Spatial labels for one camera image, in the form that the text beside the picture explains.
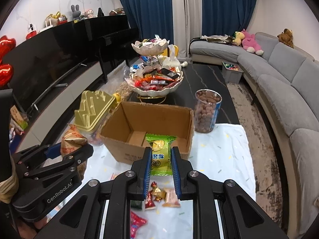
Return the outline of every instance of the white bowl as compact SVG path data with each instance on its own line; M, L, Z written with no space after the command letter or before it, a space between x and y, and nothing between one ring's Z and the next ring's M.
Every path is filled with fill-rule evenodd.
M163 39L163 41L164 42L162 44L156 44L154 46L141 46L141 47L138 47L138 45L141 44L141 42L136 41L135 44L132 44L132 47L136 53L142 56L156 56L156 55L162 54L169 45L169 41L166 41L165 39Z
M178 83L176 83L174 86L169 87L169 88L164 88L160 91L153 91L153 90L149 90L149 91L144 91L141 90L140 88L137 87L132 87L129 85L129 88L133 91L136 92L137 94L139 94L140 96L143 97L160 97L160 96L166 96L167 94L174 92L177 90L177 88L181 85L181 82L183 81L184 77L183 77L183 72L181 72L181 79L179 80Z

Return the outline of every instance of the heart-shaped balloon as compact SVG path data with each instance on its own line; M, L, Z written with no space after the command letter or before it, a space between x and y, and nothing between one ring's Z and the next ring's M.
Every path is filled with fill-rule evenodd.
M9 64L0 65L0 87L10 82L13 76L13 67Z
M16 47L16 40L14 38L8 38L7 36L2 36L0 38L0 60L2 57Z

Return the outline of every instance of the brown teddy bear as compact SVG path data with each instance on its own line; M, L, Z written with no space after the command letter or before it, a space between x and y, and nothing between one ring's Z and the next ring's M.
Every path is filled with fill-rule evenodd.
M292 31L286 28L284 29L284 32L279 34L277 37L279 39L279 42L293 48Z

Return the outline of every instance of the black marble table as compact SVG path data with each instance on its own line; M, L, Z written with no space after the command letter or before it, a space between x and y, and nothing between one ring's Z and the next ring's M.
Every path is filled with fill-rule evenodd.
M169 93L163 104L178 105L194 108L196 104L195 93L200 89L216 91L222 96L221 108L216 123L239 124L232 97L229 94L225 80L218 66L205 64L188 64L183 68L184 80L175 92ZM136 93L131 93L129 101L140 102ZM143 100L155 102L154 99Z

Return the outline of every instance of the brown cardboard box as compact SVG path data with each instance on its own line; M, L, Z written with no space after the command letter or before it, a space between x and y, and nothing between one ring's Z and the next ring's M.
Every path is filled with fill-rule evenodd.
M145 134L177 136L171 146L178 146L188 159L194 133L193 110L172 105L121 102L101 131L101 139L114 158L132 164L142 159L150 144Z

